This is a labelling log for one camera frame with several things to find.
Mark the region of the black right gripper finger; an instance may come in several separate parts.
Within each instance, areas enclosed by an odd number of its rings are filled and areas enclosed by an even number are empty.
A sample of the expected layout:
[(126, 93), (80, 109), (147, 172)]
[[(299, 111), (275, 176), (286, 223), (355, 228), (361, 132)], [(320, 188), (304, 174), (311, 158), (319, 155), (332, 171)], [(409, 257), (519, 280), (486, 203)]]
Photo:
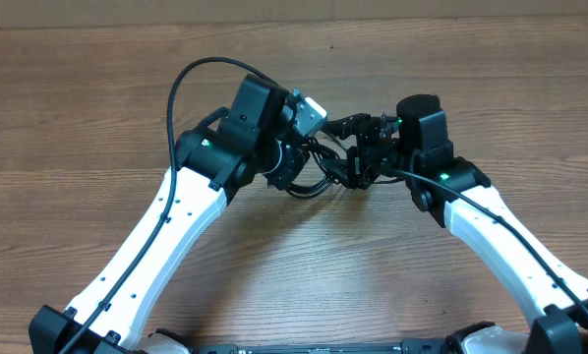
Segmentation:
[(342, 119), (326, 121), (322, 131), (339, 139), (347, 139), (360, 134), (370, 119), (371, 115), (368, 113), (357, 113)]
[(355, 172), (355, 161), (348, 159), (323, 159), (321, 167), (326, 176), (332, 179), (336, 184), (342, 185), (347, 189), (356, 189), (358, 187), (358, 177)]

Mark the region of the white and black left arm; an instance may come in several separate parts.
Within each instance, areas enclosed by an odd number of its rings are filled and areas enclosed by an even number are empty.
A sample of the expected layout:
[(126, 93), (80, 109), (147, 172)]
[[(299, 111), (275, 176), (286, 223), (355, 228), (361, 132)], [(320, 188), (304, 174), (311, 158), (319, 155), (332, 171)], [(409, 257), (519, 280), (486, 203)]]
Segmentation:
[(144, 330), (162, 290), (237, 192), (262, 174), (284, 190), (306, 162), (301, 146), (326, 120), (311, 98), (258, 75), (229, 107), (175, 139), (173, 161), (146, 213), (66, 310), (42, 307), (29, 324), (35, 353), (188, 353), (178, 335)]

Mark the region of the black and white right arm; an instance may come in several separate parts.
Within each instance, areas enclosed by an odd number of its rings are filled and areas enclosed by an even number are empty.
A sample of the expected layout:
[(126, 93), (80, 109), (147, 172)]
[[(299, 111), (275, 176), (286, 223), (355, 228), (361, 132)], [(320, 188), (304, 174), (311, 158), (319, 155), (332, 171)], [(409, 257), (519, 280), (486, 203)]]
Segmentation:
[(588, 278), (560, 261), (514, 215), (491, 179), (457, 156), (432, 94), (409, 96), (393, 116), (358, 113), (323, 132), (356, 140), (325, 167), (349, 189), (402, 182), (422, 212), (466, 244), (516, 302), (529, 330), (492, 322), (449, 334), (440, 353), (588, 353)]

